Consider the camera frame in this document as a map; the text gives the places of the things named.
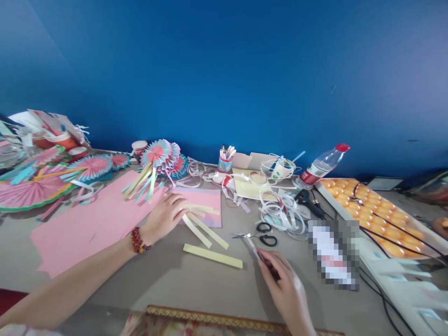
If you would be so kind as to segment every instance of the black scissors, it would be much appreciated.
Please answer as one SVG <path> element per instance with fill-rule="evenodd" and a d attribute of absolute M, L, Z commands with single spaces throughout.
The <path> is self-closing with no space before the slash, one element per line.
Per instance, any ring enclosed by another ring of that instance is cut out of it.
<path fill-rule="evenodd" d="M 252 238 L 257 237 L 261 242 L 269 247 L 277 246 L 278 240 L 275 236 L 264 234 L 266 232 L 272 232 L 272 226 L 268 223 L 262 222 L 257 225 L 256 233 L 233 233 L 236 237 L 233 238 Z"/>

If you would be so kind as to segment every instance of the bottle label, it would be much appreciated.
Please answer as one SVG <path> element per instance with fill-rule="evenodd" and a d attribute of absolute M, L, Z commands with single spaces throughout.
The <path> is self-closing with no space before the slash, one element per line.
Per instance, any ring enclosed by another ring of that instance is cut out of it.
<path fill-rule="evenodd" d="M 313 185 L 321 178 L 323 178 L 329 171 L 319 169 L 312 163 L 301 175 L 300 180 L 303 183 Z"/>

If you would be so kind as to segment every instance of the folded paper fan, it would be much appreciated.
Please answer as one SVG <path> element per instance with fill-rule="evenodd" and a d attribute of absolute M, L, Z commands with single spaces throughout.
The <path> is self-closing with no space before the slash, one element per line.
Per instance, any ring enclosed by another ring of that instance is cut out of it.
<path fill-rule="evenodd" d="M 188 160 L 187 158 L 181 154 L 179 156 L 179 160 L 176 164 L 176 166 L 169 172 L 171 179 L 173 180 L 180 180 L 181 178 L 184 178 L 187 174 L 188 170 Z M 168 178 L 168 175 L 162 175 L 163 178 Z"/>
<path fill-rule="evenodd" d="M 171 143 L 171 155 L 157 167 L 157 174 L 168 174 L 176 166 L 181 154 L 181 148 L 175 142 Z"/>
<path fill-rule="evenodd" d="M 45 167 L 43 174 L 65 170 L 66 165 Z M 0 183 L 0 211 L 18 212 L 38 208 L 70 193 L 75 187 L 76 185 L 61 180 L 57 175 L 19 184 Z"/>
<path fill-rule="evenodd" d="M 80 182 L 93 180 L 109 172 L 109 170 L 112 169 L 112 165 L 112 160 L 106 155 L 87 156 L 73 163 L 68 170 L 85 167 L 87 167 L 87 169 L 81 172 L 71 173 L 69 176 L 62 175 L 61 178 L 77 179 Z"/>
<path fill-rule="evenodd" d="M 112 160 L 112 170 L 120 170 L 130 165 L 131 156 L 126 153 L 112 153 L 109 155 Z"/>
<path fill-rule="evenodd" d="M 12 184 L 28 181 L 39 168 L 42 168 L 49 163 L 59 162 L 64 155 L 65 148 L 56 145 L 26 159 L 15 169 L 0 176 L 0 181 L 12 181 Z"/>
<path fill-rule="evenodd" d="M 145 165 L 152 163 L 154 167 L 158 167 L 165 163 L 171 154 L 171 144 L 165 139 L 160 139 L 149 145 L 141 159 Z"/>

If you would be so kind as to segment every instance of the pink paper sheet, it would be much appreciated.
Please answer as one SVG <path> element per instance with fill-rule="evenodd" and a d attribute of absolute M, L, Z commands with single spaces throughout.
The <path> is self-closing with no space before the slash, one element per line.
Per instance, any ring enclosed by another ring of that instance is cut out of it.
<path fill-rule="evenodd" d="M 127 172 L 101 190 L 91 204 L 70 208 L 35 229 L 30 237 L 42 258 L 38 271 L 54 278 L 137 226 L 167 191 L 165 187 L 154 189 L 152 204 L 144 196 L 137 203 L 123 200 L 121 191 L 137 176 L 137 172 Z"/>
<path fill-rule="evenodd" d="M 205 217 L 198 217 L 205 225 L 212 228 L 223 227 L 221 222 L 221 190 L 188 189 L 176 187 L 171 190 L 175 194 L 182 194 L 190 203 L 212 207 L 219 211 L 219 215 L 205 213 Z"/>

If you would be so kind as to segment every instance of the water bottle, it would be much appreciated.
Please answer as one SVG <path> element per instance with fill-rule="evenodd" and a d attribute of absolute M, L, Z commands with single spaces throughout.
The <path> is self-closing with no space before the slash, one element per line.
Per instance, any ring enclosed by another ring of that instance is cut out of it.
<path fill-rule="evenodd" d="M 313 184 L 332 171 L 342 160 L 344 153 L 350 149 L 349 145 L 339 144 L 328 152 L 325 152 L 297 178 L 296 182 L 301 189 L 311 189 Z"/>

